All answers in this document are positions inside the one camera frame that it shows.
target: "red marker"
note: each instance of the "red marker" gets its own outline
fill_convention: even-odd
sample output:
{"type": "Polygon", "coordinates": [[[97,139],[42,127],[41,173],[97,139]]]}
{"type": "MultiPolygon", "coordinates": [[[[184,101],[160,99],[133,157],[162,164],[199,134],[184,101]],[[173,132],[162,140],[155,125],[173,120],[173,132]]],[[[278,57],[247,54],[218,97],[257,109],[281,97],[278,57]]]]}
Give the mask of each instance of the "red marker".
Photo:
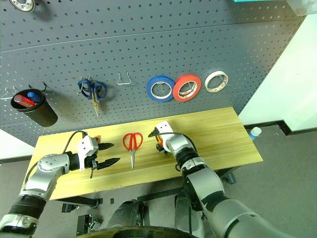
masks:
{"type": "Polygon", "coordinates": [[[26,108],[29,108],[29,107],[32,107],[35,105],[34,102],[32,102],[30,99],[27,99],[26,97],[18,94],[18,95],[15,95],[14,97],[14,101],[26,108]]]}

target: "blue marker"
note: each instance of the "blue marker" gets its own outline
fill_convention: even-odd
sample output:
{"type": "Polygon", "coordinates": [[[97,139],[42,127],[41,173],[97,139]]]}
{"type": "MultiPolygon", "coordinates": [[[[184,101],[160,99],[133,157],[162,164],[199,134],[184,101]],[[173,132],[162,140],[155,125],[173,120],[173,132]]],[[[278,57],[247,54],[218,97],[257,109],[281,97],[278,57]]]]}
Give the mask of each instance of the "blue marker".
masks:
{"type": "Polygon", "coordinates": [[[28,92],[28,98],[35,103],[38,103],[41,100],[41,97],[33,92],[28,92]]]}

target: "wooden tabletop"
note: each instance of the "wooden tabletop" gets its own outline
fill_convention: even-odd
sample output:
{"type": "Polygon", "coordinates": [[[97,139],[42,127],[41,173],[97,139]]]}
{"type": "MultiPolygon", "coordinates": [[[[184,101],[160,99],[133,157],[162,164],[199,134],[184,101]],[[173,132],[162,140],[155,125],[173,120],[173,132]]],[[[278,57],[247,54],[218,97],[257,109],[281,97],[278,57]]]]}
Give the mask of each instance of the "wooden tabletop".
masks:
{"type": "MultiPolygon", "coordinates": [[[[92,179],[89,179],[90,169],[84,172],[71,171],[61,176],[51,199],[180,176],[180,172],[175,170],[176,161],[173,156],[169,154],[166,157],[159,153],[155,147],[155,137],[147,137],[156,124],[164,120],[168,121],[175,132],[188,135],[194,141],[199,156],[214,170],[262,161],[233,108],[85,129],[91,137],[99,135],[100,142],[115,144],[110,149],[100,151],[98,161],[116,157],[121,159],[111,167],[94,171],[92,179]],[[140,132],[144,137],[142,146],[135,154],[134,170],[131,170],[130,153],[122,145],[123,136],[130,132],[140,132]]],[[[28,170],[43,156],[62,153],[72,133],[40,136],[28,170]]],[[[81,133],[78,133],[71,140],[67,151],[76,153],[76,145],[80,140],[81,133]]]]}

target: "red scissors handle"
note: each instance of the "red scissors handle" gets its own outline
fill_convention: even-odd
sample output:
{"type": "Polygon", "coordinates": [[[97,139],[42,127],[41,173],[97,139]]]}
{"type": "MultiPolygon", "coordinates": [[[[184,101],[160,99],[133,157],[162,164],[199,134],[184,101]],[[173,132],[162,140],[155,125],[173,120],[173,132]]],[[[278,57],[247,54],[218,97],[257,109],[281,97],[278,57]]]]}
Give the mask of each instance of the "red scissors handle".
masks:
{"type": "Polygon", "coordinates": [[[133,142],[133,150],[137,150],[140,148],[140,146],[142,145],[142,142],[143,142],[143,135],[139,132],[135,132],[135,133],[128,133],[126,134],[124,137],[123,137],[123,146],[127,149],[127,150],[132,150],[132,142],[133,142]],[[140,136],[141,138],[141,142],[139,145],[137,145],[137,139],[136,139],[136,135],[140,136]],[[130,139],[129,139],[129,147],[126,146],[125,144],[125,139],[130,136],[130,139]]]}

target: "white tape roll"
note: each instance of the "white tape roll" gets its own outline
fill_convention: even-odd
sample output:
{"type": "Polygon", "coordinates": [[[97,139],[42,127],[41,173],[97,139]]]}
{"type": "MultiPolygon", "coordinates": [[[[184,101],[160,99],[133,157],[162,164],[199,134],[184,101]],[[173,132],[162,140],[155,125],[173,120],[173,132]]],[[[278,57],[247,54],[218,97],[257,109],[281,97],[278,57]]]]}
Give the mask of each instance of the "white tape roll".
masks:
{"type": "Polygon", "coordinates": [[[208,75],[208,77],[206,78],[205,80],[205,87],[207,89],[208,92],[211,92],[211,93],[216,93],[216,92],[219,92],[221,89],[223,89],[227,84],[228,84],[228,75],[225,74],[225,72],[223,71],[216,71],[216,72],[213,72],[211,73],[210,75],[208,75]],[[215,88],[209,88],[208,87],[208,84],[209,82],[215,78],[219,76],[221,79],[222,79],[222,84],[220,84],[218,87],[215,87],[215,88]]]}

